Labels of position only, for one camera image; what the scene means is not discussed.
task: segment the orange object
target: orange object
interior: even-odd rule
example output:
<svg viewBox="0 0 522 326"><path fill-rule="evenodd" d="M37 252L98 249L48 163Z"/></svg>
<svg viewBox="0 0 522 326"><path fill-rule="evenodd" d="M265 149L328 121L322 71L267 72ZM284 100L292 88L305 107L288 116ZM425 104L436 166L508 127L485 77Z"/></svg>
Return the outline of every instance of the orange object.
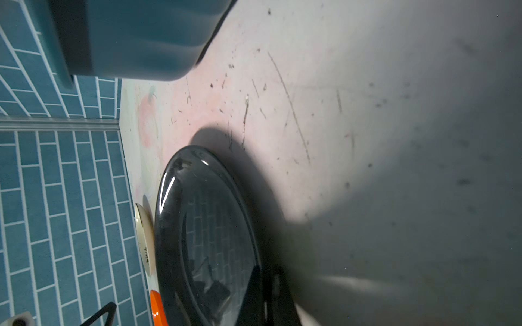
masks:
<svg viewBox="0 0 522 326"><path fill-rule="evenodd" d="M167 324L165 311L163 310L161 295L154 290L150 290L150 307L152 308L154 326L169 326L169 324Z"/></svg>

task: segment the dirty white floor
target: dirty white floor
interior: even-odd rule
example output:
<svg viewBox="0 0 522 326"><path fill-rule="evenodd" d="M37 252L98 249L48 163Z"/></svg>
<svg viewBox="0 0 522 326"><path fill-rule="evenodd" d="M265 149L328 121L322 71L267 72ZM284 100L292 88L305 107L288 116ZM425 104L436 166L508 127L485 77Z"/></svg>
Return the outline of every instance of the dirty white floor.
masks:
<svg viewBox="0 0 522 326"><path fill-rule="evenodd" d="M239 0L185 78L123 81L133 199L154 207L170 157L206 142L265 200L318 324L519 324L521 18L509 0Z"/></svg>

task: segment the white object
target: white object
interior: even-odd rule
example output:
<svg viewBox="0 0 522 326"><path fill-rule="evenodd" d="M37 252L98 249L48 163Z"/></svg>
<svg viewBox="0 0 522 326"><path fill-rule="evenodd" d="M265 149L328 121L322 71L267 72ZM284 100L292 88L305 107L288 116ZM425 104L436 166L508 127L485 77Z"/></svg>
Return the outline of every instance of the white object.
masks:
<svg viewBox="0 0 522 326"><path fill-rule="evenodd" d="M156 267L154 257L154 229L149 214L140 204L135 204L134 220L136 223L136 236L138 237L141 262L145 272L150 276Z"/></svg>

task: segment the blue tile wall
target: blue tile wall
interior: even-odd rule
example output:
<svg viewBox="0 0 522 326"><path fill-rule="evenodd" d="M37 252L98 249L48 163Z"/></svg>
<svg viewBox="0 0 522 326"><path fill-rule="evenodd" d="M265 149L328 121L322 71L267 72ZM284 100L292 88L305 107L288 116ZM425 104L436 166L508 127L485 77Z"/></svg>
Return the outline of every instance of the blue tile wall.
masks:
<svg viewBox="0 0 522 326"><path fill-rule="evenodd" d="M119 118L121 78L62 85L24 1L0 0L0 26L0 115Z"/></svg>
<svg viewBox="0 0 522 326"><path fill-rule="evenodd" d="M151 325L118 132L0 132L0 195L0 321Z"/></svg>

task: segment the glossy black surface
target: glossy black surface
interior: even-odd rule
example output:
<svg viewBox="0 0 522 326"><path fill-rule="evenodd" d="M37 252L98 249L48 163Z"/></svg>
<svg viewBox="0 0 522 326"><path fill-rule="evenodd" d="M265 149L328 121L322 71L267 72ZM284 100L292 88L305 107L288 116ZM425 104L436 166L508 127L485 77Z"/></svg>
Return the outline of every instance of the glossy black surface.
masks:
<svg viewBox="0 0 522 326"><path fill-rule="evenodd" d="M251 272L261 263L238 187L204 148L181 149L165 169L155 250L169 324L235 324Z"/></svg>

